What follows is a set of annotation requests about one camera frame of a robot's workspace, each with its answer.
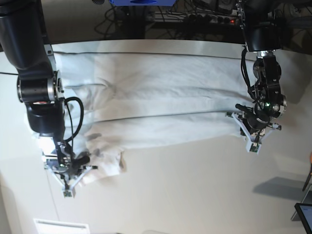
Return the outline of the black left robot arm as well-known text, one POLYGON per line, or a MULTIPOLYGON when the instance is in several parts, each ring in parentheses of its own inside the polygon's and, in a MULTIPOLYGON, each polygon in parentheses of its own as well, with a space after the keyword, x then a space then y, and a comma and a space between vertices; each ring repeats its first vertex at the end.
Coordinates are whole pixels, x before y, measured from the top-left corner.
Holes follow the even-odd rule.
POLYGON ((237 13, 245 40, 241 72, 253 107, 236 105, 249 134, 260 135, 273 127, 287 106, 280 86, 281 67, 274 52, 281 49, 276 3, 272 0, 238 0, 237 13))

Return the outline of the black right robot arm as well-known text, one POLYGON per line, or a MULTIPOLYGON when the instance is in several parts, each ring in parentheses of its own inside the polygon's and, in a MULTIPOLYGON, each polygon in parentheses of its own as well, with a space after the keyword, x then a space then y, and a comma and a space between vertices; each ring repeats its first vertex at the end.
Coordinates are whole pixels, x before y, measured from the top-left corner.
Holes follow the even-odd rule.
POLYGON ((17 93, 26 107, 31 130, 53 142, 56 159, 49 159, 47 167, 65 181, 78 176, 90 161, 88 155, 77 159, 73 149, 84 107, 80 98, 63 95, 54 55, 46 49, 48 39, 39 0, 0 2, 0 45, 18 73, 17 93), (70 101, 79 104, 80 120, 77 129, 65 138, 64 109, 70 101))

